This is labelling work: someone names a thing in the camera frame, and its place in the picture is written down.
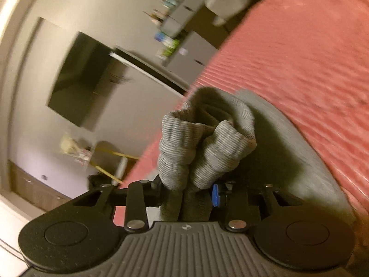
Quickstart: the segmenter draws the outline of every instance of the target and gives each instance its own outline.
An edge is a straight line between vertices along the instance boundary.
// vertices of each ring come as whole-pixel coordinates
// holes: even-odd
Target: wall
[[[154,40],[156,26],[143,11],[159,9],[161,4],[160,0],[37,0],[30,15],[157,62],[155,53],[161,44]]]
[[[156,27],[142,10],[150,11],[160,0],[36,0],[23,22],[9,62],[9,73],[21,65],[10,127],[10,160],[20,168],[74,198],[87,190],[87,171],[59,154],[64,132],[91,143],[106,140],[122,152],[140,155],[160,130],[163,115],[180,98],[142,74],[129,70],[127,83],[112,93],[94,132],[78,128],[49,109],[47,101],[77,31],[110,47],[143,55],[156,62],[160,43]],[[38,17],[41,22],[26,57],[27,45]]]

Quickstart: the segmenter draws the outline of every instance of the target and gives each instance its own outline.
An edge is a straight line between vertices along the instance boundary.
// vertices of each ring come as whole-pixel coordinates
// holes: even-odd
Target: grey blanket
[[[278,109],[250,91],[234,96],[199,88],[181,110],[165,115],[162,131],[158,171],[167,190],[161,220],[208,220],[207,189],[234,170],[250,186],[273,183],[354,222],[344,193],[320,157]]]

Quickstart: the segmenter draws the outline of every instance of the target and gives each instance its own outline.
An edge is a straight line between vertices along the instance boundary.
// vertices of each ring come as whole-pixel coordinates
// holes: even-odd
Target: pink fleece blanket
[[[291,119],[357,215],[357,259],[369,246],[369,0],[263,0],[192,85],[254,91]],[[126,179],[156,167],[158,141]],[[122,224],[124,210],[115,222]]]

